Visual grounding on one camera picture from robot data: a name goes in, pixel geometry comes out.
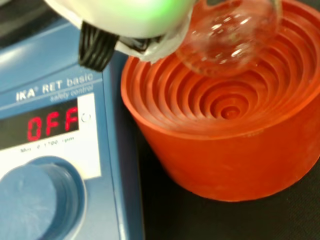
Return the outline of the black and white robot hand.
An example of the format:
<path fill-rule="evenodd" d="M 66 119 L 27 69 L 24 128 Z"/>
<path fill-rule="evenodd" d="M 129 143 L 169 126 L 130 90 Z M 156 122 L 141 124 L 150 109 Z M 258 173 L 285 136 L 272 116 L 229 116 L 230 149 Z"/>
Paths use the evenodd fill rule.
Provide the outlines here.
<path fill-rule="evenodd" d="M 78 63 L 102 72 L 115 51 L 155 63 L 178 49 L 194 0 L 48 0 L 80 30 Z"/>

